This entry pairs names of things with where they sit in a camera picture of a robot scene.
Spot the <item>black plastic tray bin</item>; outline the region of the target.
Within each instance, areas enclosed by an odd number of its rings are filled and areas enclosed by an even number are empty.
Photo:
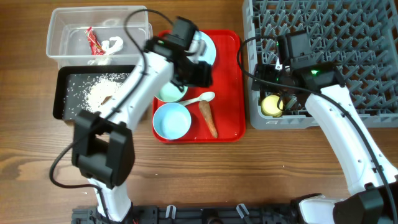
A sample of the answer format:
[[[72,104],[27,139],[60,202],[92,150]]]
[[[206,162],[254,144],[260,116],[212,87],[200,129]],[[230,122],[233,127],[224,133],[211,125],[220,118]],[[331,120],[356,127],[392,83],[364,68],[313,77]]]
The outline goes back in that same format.
[[[133,65],[95,65],[95,66],[70,66],[63,67],[58,71],[55,99],[53,104],[53,117],[61,120],[74,120],[77,114],[65,109],[63,97],[67,87],[67,77],[71,74],[87,73],[131,73]]]

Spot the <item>white plastic spoon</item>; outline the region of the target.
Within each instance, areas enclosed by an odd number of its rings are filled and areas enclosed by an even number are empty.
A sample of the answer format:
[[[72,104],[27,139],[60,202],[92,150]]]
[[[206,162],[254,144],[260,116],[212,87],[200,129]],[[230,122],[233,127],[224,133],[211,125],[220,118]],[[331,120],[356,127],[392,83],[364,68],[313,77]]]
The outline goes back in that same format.
[[[215,92],[212,91],[208,91],[208,92],[204,92],[202,93],[200,96],[196,97],[196,98],[192,98],[189,100],[185,100],[185,101],[180,101],[179,103],[183,106],[187,106],[190,105],[192,103],[196,103],[199,101],[207,101],[210,102],[211,100],[213,100],[215,98]]]

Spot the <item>clear plastic bin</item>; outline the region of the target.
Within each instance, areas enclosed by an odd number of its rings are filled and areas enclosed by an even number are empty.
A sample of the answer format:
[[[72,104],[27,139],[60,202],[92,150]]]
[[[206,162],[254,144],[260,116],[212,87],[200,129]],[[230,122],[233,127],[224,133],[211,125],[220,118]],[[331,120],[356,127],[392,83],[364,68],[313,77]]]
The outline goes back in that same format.
[[[143,47],[152,37],[147,12],[139,12],[124,25],[127,16],[144,6],[91,6],[56,8],[47,34],[46,54],[58,68],[84,65],[134,65],[140,54],[126,30]],[[120,51],[110,55],[93,55],[85,34],[88,28],[101,45],[113,47],[123,41]]]

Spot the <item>red serving tray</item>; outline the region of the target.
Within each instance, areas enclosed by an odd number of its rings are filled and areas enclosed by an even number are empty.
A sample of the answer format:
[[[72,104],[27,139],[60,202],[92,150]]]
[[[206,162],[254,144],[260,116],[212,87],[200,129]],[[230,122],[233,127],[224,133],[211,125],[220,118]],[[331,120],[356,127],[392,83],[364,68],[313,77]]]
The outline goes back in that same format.
[[[159,136],[153,129],[156,139],[167,144],[233,142],[239,140],[246,131],[243,74],[236,62],[240,46],[239,36],[231,30],[204,30],[214,43],[215,62],[212,65],[213,84],[209,88],[189,88],[182,100],[196,98],[204,92],[212,91],[215,98],[210,101],[211,113],[218,137],[214,138],[201,115],[197,103],[187,106],[192,124],[186,135],[173,141]]]

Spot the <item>white rice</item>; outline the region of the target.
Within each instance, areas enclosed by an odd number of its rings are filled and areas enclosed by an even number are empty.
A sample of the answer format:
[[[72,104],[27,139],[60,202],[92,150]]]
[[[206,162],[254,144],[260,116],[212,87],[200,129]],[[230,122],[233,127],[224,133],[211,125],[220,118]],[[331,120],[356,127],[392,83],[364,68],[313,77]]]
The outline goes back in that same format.
[[[115,94],[129,73],[71,74],[63,101],[65,109],[77,114],[81,109],[96,112],[107,96]]]

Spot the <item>green bowl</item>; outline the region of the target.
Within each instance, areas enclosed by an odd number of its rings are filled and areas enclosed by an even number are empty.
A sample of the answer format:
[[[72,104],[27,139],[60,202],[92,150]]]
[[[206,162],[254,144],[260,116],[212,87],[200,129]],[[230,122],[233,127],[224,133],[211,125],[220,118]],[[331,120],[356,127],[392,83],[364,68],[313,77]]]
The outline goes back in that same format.
[[[183,86],[182,90],[180,90],[173,83],[168,82],[160,89],[155,97],[164,103],[178,102],[185,96],[187,90],[187,86]]]

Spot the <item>yellow cup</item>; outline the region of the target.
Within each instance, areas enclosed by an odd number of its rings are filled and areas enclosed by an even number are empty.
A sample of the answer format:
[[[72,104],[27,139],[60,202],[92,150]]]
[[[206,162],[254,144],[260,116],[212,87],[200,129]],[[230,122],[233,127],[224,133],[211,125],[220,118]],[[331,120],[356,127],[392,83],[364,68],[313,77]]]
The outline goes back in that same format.
[[[283,107],[283,102],[278,95],[269,95],[261,101],[261,112],[266,116],[280,117]]]

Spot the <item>orange carrot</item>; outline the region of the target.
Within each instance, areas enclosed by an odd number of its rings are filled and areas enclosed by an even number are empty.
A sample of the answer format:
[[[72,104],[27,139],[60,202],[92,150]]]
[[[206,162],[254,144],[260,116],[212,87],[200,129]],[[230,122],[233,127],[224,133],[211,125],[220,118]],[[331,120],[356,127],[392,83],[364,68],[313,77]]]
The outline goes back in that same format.
[[[212,117],[212,113],[211,113],[211,107],[209,102],[202,100],[199,102],[198,107],[200,109],[200,112],[206,122],[206,125],[208,126],[208,129],[210,130],[211,135],[214,138],[218,137],[218,132],[216,130],[214,121],[213,121],[213,117]]]

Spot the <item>red snack wrapper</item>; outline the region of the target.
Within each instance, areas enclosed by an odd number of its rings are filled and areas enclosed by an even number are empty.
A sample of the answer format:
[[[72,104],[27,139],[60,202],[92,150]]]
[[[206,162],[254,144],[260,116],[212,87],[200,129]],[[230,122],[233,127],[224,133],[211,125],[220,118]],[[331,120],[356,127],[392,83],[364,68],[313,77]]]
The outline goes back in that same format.
[[[87,28],[85,31],[92,55],[104,55],[105,51],[102,49],[101,44],[98,42],[92,27]]]

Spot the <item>brown food scrap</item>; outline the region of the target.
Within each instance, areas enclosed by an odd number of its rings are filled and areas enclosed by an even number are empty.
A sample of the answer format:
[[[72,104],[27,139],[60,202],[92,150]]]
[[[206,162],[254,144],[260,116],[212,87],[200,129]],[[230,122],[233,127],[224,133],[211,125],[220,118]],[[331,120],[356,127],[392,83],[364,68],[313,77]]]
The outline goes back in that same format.
[[[112,96],[107,96],[105,99],[101,102],[100,105],[104,105],[107,101],[109,101],[112,98]]]

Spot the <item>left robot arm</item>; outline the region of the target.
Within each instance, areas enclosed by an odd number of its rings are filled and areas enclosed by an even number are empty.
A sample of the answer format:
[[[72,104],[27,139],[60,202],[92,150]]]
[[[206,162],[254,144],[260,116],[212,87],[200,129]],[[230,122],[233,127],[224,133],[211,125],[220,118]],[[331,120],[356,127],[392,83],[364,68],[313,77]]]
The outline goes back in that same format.
[[[81,111],[75,120],[72,164],[94,188],[98,206],[93,223],[133,222],[126,179],[135,161],[132,134],[161,89],[171,84],[209,87],[215,62],[214,42],[203,32],[186,39],[167,34],[148,40],[143,56],[122,87],[99,110]]]

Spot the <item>light blue bowl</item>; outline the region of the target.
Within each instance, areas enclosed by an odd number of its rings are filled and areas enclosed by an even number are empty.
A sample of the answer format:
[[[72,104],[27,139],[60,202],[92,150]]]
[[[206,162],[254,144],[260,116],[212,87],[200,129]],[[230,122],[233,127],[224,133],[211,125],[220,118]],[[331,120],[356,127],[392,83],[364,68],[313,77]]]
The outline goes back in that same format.
[[[160,106],[152,118],[154,131],[166,140],[176,140],[186,135],[191,127],[189,110],[180,103],[166,103]]]

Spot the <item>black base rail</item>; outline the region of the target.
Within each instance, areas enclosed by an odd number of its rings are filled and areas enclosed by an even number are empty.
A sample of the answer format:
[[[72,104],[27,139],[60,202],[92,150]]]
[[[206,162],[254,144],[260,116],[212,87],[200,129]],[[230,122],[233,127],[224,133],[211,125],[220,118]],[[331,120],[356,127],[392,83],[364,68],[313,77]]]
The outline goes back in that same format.
[[[202,224],[202,223],[303,223],[298,210],[289,204],[250,207],[167,207],[133,206],[121,223]]]

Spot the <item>white tissue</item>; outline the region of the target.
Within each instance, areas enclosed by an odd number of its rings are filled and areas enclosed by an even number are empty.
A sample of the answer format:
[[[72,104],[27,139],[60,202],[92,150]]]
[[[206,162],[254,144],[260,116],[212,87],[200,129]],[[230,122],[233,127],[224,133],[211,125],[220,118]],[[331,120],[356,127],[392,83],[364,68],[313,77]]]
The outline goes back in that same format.
[[[103,56],[89,60],[87,65],[110,65],[111,56],[121,51],[123,46],[124,41],[119,36],[110,37],[109,40],[102,41],[100,49],[104,52]]]

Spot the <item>light blue plate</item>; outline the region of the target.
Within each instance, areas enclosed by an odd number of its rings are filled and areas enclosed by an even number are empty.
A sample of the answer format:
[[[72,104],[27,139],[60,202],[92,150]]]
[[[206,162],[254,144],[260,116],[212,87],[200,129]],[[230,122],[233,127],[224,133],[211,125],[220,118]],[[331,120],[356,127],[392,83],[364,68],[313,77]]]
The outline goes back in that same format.
[[[193,63],[206,62],[213,65],[216,59],[216,47],[212,39],[202,31],[196,31],[190,48],[185,52]]]

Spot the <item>grey dishwasher rack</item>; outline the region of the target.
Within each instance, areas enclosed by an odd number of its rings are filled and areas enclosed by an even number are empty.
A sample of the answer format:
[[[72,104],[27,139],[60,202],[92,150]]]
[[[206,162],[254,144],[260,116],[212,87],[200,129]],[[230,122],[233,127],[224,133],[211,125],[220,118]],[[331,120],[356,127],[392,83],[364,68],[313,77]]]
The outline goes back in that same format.
[[[397,126],[397,6],[393,1],[244,0],[248,67],[280,68],[274,37],[303,30],[318,62],[343,74],[369,128]]]

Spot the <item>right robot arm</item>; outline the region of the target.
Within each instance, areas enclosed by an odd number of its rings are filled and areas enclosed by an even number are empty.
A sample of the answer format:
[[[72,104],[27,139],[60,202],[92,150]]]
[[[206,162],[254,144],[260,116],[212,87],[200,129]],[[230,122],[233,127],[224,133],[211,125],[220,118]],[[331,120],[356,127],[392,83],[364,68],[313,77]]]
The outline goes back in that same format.
[[[258,65],[254,79],[277,91],[306,93],[305,108],[330,143],[350,196],[297,201],[304,223],[397,223],[397,168],[378,148],[334,63],[318,63],[304,31],[275,38],[281,69]]]

